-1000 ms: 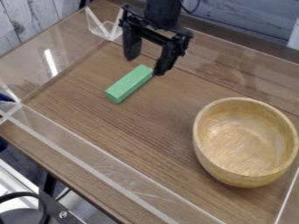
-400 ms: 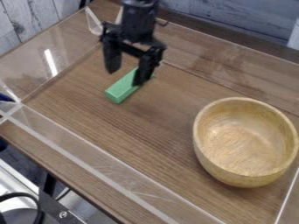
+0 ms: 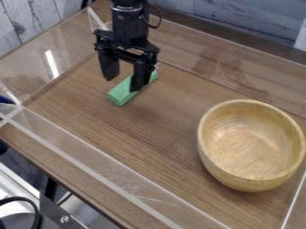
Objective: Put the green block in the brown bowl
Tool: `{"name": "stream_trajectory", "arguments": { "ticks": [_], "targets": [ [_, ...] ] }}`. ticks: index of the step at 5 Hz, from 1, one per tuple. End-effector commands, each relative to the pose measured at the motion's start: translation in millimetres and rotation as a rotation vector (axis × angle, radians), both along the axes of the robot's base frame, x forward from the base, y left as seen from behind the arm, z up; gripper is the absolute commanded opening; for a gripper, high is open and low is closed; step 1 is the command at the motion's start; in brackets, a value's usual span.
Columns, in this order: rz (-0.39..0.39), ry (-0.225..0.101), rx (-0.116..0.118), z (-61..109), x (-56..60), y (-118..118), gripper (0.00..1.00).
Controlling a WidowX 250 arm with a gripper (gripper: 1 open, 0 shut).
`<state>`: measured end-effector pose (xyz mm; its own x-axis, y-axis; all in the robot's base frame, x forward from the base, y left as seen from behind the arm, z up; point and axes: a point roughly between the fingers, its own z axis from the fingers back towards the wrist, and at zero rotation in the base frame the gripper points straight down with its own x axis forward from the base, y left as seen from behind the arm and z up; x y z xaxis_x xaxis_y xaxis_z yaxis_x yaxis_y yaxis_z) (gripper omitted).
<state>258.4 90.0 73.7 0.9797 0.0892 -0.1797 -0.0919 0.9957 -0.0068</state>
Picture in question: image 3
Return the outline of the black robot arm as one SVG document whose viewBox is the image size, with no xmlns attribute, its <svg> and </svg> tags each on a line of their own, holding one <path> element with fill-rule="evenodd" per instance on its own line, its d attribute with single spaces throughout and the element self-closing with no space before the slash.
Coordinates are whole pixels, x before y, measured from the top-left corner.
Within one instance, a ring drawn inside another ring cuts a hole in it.
<svg viewBox="0 0 306 229">
<path fill-rule="evenodd" d="M 105 78 L 119 76 L 119 61 L 134 65 L 130 92 L 142 90 L 155 70 L 161 48 L 149 40 L 150 23 L 147 0 L 111 0 L 113 30 L 95 29 L 95 50 Z"/>
</svg>

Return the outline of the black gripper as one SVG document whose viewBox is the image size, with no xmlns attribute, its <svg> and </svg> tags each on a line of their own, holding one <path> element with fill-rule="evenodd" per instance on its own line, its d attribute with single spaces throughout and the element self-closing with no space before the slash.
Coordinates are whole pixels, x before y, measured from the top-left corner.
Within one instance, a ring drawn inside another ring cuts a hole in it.
<svg viewBox="0 0 306 229">
<path fill-rule="evenodd" d="M 119 60 L 134 63 L 131 92 L 142 90 L 149 84 L 155 70 L 157 55 L 161 48 L 149 40 L 150 29 L 158 29 L 150 23 L 149 4 L 113 4 L 113 30 L 95 29 L 95 50 L 100 69 L 107 81 L 119 76 Z"/>
</svg>

